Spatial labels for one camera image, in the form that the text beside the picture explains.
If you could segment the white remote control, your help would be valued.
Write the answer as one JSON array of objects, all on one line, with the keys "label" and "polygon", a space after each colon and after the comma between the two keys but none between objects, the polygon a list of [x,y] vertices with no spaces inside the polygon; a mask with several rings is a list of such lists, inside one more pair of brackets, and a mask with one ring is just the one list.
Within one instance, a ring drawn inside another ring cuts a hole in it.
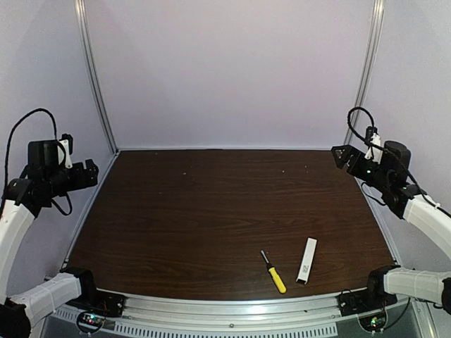
[{"label": "white remote control", "polygon": [[316,252],[317,239],[309,237],[304,248],[304,254],[300,263],[296,282],[306,284],[309,280],[311,267]]}]

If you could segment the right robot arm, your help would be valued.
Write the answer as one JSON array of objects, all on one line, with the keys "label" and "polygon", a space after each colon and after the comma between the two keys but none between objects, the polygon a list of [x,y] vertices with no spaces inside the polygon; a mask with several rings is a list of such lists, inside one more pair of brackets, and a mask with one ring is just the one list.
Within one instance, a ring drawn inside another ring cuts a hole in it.
[{"label": "right robot arm", "polygon": [[[382,152],[379,162],[367,158],[351,145],[331,149],[336,166],[378,190],[385,206],[399,219],[423,232],[447,256],[450,255],[450,215],[432,202],[425,191],[408,183],[410,150],[399,142],[370,146],[369,153]],[[381,305],[392,295],[404,295],[434,303],[450,312],[450,273],[412,270],[387,265],[370,272],[366,299]]]}]

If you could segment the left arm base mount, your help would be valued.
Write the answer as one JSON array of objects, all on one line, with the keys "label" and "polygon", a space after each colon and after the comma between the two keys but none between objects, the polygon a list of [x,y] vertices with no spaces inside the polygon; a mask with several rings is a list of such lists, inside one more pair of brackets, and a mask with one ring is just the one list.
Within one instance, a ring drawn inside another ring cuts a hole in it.
[{"label": "left arm base mount", "polygon": [[82,294],[66,304],[107,318],[120,318],[125,307],[125,299],[123,294],[97,289],[91,296]]}]

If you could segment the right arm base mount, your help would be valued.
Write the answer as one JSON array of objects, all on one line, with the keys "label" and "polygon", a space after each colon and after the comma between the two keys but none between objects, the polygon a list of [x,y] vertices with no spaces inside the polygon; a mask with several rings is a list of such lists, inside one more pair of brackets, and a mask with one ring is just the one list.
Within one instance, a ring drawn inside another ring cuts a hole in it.
[{"label": "right arm base mount", "polygon": [[397,303],[395,295],[389,294],[374,298],[370,295],[368,289],[357,291],[345,289],[336,296],[336,300],[342,317],[383,310],[385,307]]}]

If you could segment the yellow handled screwdriver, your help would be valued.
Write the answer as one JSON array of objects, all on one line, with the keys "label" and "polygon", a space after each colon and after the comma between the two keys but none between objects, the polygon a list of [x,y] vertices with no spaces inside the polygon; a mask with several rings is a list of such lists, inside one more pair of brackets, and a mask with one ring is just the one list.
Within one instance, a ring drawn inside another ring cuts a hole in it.
[{"label": "yellow handled screwdriver", "polygon": [[278,290],[278,292],[280,294],[285,294],[287,291],[287,288],[282,280],[282,278],[280,277],[280,275],[278,274],[278,271],[276,270],[276,268],[271,264],[270,260],[268,259],[266,253],[264,250],[260,251],[260,254],[263,258],[263,260],[265,261],[266,264],[266,269],[269,273],[269,275],[271,276],[271,279],[273,280],[274,285],[276,286],[276,289]]}]

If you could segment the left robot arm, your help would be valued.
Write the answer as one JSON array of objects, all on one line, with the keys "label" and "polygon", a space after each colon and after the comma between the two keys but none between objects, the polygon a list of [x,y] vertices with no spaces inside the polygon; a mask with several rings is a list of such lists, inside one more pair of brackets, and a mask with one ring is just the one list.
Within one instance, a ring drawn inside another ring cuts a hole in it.
[{"label": "left robot arm", "polygon": [[28,163],[21,176],[4,192],[1,212],[1,336],[29,337],[32,329],[56,309],[73,299],[92,303],[97,289],[91,271],[62,270],[55,277],[26,292],[6,293],[13,261],[23,238],[43,208],[56,205],[55,197],[97,185],[99,169],[89,159],[73,163],[73,138],[28,144]]}]

